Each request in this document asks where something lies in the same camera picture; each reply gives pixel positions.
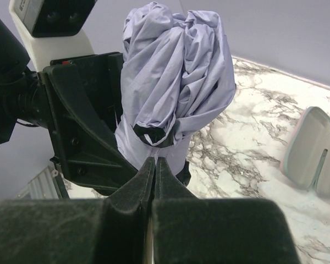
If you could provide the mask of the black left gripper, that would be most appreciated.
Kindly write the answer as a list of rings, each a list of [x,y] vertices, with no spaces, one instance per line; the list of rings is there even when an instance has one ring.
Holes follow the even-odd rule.
[[[52,60],[16,98],[19,119],[46,128],[52,162],[72,183],[111,195],[137,170],[117,149],[120,52]]]

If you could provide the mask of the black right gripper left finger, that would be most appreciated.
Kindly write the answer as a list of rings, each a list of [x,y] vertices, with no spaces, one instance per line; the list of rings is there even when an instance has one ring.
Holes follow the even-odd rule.
[[[106,199],[0,202],[0,263],[151,263],[155,161]]]

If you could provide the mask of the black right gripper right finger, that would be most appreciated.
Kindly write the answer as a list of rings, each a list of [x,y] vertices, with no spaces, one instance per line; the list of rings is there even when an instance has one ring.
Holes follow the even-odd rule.
[[[155,263],[299,263],[282,210],[267,199],[199,199],[159,158],[152,202]]]

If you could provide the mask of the pink umbrella case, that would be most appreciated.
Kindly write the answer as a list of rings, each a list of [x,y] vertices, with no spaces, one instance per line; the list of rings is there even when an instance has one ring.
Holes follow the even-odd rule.
[[[299,188],[330,197],[330,116],[324,110],[302,112],[280,170]]]

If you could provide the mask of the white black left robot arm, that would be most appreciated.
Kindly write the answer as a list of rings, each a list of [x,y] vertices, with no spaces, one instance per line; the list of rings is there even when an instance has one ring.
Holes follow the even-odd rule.
[[[0,145],[16,124],[43,127],[52,162],[67,180],[111,195],[137,170],[117,149],[119,52],[82,48],[81,29],[94,1],[13,1],[13,14],[38,52],[0,19]]]

